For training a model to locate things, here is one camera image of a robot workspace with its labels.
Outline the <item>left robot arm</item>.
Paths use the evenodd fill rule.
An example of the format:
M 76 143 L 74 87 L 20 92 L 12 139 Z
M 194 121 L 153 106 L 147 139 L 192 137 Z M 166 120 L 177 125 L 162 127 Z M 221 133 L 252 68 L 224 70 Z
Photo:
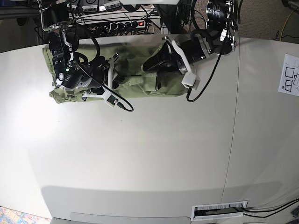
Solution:
M 160 50 L 142 66 L 145 72 L 187 72 L 187 66 L 208 58 L 211 54 L 227 55 L 236 48 L 235 33 L 240 23 L 237 0 L 210 0 L 207 3 L 204 29 L 195 19 L 196 1 L 192 1 L 190 14 L 194 30 L 184 42 L 176 42 L 165 36 Z

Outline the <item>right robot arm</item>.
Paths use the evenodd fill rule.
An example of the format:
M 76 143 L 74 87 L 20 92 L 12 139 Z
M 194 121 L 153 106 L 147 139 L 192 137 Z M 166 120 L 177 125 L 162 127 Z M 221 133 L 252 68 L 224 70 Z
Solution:
M 100 98 L 116 104 L 119 99 L 113 91 L 117 77 L 114 63 L 119 55 L 115 54 L 109 60 L 101 56 L 95 37 L 84 26 L 78 25 L 74 18 L 71 1 L 40 0 L 38 5 L 42 28 L 48 32 L 48 53 L 52 55 L 55 86 L 52 97 L 57 102 Z M 78 52 L 78 28 L 82 28 L 94 43 L 96 54 L 92 60 Z

